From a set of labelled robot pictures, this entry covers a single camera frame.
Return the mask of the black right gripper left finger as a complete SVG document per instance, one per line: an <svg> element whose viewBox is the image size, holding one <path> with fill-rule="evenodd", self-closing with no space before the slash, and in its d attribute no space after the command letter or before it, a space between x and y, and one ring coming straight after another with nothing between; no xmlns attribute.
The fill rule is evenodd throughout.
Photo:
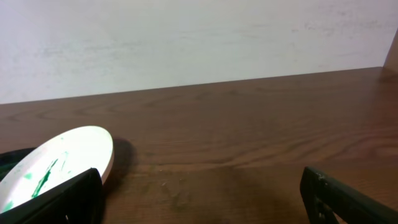
<svg viewBox="0 0 398 224"><path fill-rule="evenodd" d="M97 169L72 179L1 214L1 224L100 223L103 184Z"/></svg>

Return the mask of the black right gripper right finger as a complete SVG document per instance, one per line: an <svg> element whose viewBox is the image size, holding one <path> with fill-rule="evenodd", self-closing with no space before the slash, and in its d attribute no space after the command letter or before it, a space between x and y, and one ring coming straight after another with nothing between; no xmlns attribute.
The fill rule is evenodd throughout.
<svg viewBox="0 0 398 224"><path fill-rule="evenodd" d="M300 194L311 224L397 223L397 211L329 177L313 167L305 167Z"/></svg>

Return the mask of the white plate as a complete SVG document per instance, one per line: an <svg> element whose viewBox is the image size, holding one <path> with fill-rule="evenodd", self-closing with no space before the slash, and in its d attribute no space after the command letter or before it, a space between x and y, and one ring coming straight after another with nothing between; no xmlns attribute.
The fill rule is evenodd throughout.
<svg viewBox="0 0 398 224"><path fill-rule="evenodd" d="M106 182L114 161L113 138L99 126L71 129L34 149L1 181L1 212L7 212L95 168Z"/></svg>

